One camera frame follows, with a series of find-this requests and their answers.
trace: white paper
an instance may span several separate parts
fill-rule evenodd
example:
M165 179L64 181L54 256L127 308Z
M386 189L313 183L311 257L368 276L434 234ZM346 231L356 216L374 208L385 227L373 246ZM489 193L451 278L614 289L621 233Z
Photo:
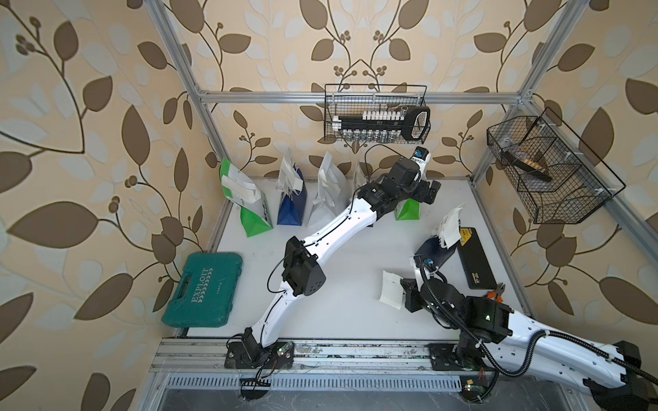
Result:
M450 248L461 238L459 233L459 212L462 211L465 205L466 203L461 203L441 220L441 224L436 229L436 236L440 238L441 247Z
M404 290L400 284L401 276L384 271L382 275L382 295L379 301L398 310L402 308Z

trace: white table surface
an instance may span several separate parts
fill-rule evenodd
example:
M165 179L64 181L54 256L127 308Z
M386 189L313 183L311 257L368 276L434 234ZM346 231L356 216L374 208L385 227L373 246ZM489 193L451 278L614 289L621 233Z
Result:
M382 270L413 278L409 257L431 236L441 219L463 202L466 206L461 211L461 226L477 230L496 281L508 285L503 294L505 304L520 309L468 182L442 180L441 183L434 204L420 206L420 220L395 221L391 212L374 227L363 229L340 247L322 267L326 282L299 303L281 332L281 338L457 339L458 331L441 328L427 311L411 313L404 306L397 310L380 302L379 297ZM256 184L264 191L272 219L276 221L280 193L274 188L274 180L257 180ZM316 183L308 183L307 189L309 198L304 223L309 218ZM312 232L314 230L305 226L275 226L268 232L247 238L240 224L240 210L234 205L217 249L238 253L243 258L233 310L225 326L190 328L188 337L230 337L252 326L275 297L267 291L265 282L283 257L286 241L293 235L302 239ZM278 288L282 271L280 266L274 272L270 288ZM463 294L484 295L483 290L468 288L459 253L450 257L441 272Z

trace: green paper bag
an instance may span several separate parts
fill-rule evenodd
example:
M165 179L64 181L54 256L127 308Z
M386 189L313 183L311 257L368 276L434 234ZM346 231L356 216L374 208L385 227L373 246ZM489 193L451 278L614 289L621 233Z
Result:
M420 220L420 203L412 199L400 201L395 208L395 219Z
M226 198L240 206L240 222L247 237L272 229L267 200L246 174L224 159L219 170Z

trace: mounting plate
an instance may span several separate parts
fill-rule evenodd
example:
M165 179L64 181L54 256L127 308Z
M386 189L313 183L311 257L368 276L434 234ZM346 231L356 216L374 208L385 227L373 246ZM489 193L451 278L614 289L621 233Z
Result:
M275 352L279 348L283 347L285 344L286 341L277 341L270 346L270 349L272 350L272 352ZM286 354L282 356L274 355L268 362L265 363L263 369L271 370L272 368L274 368L275 370L280 370L282 368L285 369L291 368L293 359L295 358L294 352L295 352L295 346L293 345L293 347ZM258 366L253 365L253 363L249 359L249 356L247 355L247 351L244 349L244 346L242 345L242 342L236 341L234 343L228 344L228 352L226 353L224 368L235 369L235 370L254 370L260 367L261 367L260 365Z

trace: green tool case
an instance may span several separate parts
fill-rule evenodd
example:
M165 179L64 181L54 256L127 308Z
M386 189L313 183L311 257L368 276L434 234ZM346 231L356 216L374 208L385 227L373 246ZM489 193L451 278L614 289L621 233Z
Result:
M223 326L233 308L241 271L242 257L236 253L191 254L163 323L170 327Z

